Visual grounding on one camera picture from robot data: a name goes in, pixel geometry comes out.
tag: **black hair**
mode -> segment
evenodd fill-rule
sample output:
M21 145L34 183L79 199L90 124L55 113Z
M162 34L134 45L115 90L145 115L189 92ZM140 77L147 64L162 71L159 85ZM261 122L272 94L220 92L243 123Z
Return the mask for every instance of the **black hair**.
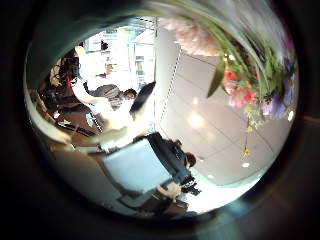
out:
M196 157L190 152L186 152L186 160L190 164L189 167L193 167L197 162Z
M132 93L133 96L134 96L134 98L136 98L136 96L137 96L137 91L134 90L133 88L127 89L126 91L124 91L124 93L125 93L125 94L127 94L127 93Z

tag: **red flower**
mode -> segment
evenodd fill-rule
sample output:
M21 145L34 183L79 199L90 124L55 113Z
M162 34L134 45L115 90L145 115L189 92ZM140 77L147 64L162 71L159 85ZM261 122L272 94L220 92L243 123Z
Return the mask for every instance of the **red flower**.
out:
M237 75L233 71L225 71L224 77L234 81L238 80Z

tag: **ceiling light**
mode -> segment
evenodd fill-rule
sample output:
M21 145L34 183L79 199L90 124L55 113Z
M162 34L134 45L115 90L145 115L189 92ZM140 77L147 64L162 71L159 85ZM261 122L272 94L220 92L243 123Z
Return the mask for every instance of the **ceiling light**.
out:
M247 168L250 166L250 163L242 163L242 167Z
M192 104L194 104L194 105L199 104L199 99L198 98L193 98Z
M294 112L290 111L289 114L288 114L288 121L289 122L293 119L293 116L294 116Z
M229 59L231 60L231 61L234 61L234 60L236 60L236 58L233 56L233 55L229 55Z
M193 128L200 128L204 125L204 119L199 114L191 114L188 118L188 123Z

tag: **ceiling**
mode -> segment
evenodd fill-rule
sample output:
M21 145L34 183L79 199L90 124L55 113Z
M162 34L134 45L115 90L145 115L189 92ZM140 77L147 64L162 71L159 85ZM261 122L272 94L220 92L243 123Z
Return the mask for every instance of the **ceiling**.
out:
M196 171L216 185L243 181L270 166L291 123L270 121L248 133L251 154L241 159L247 122L243 109L228 106L221 89L206 98L219 58L188 55L174 43L173 33L163 28L156 35L156 129L193 152ZM250 166L242 167L245 162Z

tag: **pink flower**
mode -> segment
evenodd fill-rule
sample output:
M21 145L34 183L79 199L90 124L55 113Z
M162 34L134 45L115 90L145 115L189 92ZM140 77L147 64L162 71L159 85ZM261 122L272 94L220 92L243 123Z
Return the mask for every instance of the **pink flower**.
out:
M188 54L219 56L217 43L199 24L159 18L159 25L169 31L175 31L177 42Z
M272 102L267 103L264 101L262 103L261 109L262 109L263 115L269 115L272 111Z
M229 105L235 108L241 108L247 103L253 103L256 92L251 92L248 89L235 89L231 92Z
M227 93L231 94L237 87L239 79L233 71L225 71L222 84Z

